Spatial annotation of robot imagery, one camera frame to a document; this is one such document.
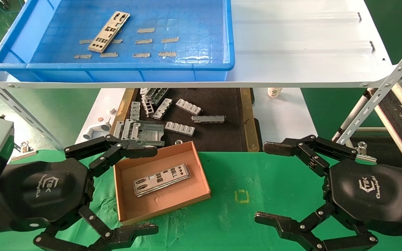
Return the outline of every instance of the green mat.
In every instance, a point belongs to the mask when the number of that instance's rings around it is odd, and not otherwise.
[[[131,251],[234,250],[302,251],[297,243],[278,238],[274,228],[256,224],[256,211],[301,220],[323,205],[323,179],[295,157],[265,153],[199,154],[212,198],[150,219],[159,226],[157,235],[139,237]],[[58,151],[40,151],[25,161],[60,161]],[[91,209],[111,228],[120,225],[112,169],[96,179]],[[0,233],[1,251],[39,250],[32,244],[40,231]],[[314,233],[321,239],[354,235],[329,218]],[[379,244],[373,251],[402,251],[402,237],[375,233]],[[78,221],[57,237],[89,245],[97,240],[91,227]]]

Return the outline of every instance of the metal i/o shield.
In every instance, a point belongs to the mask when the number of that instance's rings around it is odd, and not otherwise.
[[[162,170],[158,173],[145,176],[133,181],[134,194],[137,197],[168,187],[171,184],[190,178],[190,171],[186,164]]]

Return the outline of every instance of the open cardboard tray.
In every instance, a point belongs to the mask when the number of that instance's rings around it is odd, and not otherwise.
[[[133,181],[180,164],[189,168],[190,178],[150,194],[136,197]],[[124,159],[114,166],[119,221],[134,224],[211,197],[195,145],[192,141],[164,147],[152,158]]]

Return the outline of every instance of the screw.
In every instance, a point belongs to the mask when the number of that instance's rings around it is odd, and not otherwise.
[[[365,143],[364,141],[359,141],[358,142],[358,147],[360,149],[367,149],[367,143]]]

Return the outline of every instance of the white shelf board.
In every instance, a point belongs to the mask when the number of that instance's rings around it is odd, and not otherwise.
[[[31,83],[20,88],[360,87],[393,66],[364,0],[232,0],[225,82]]]

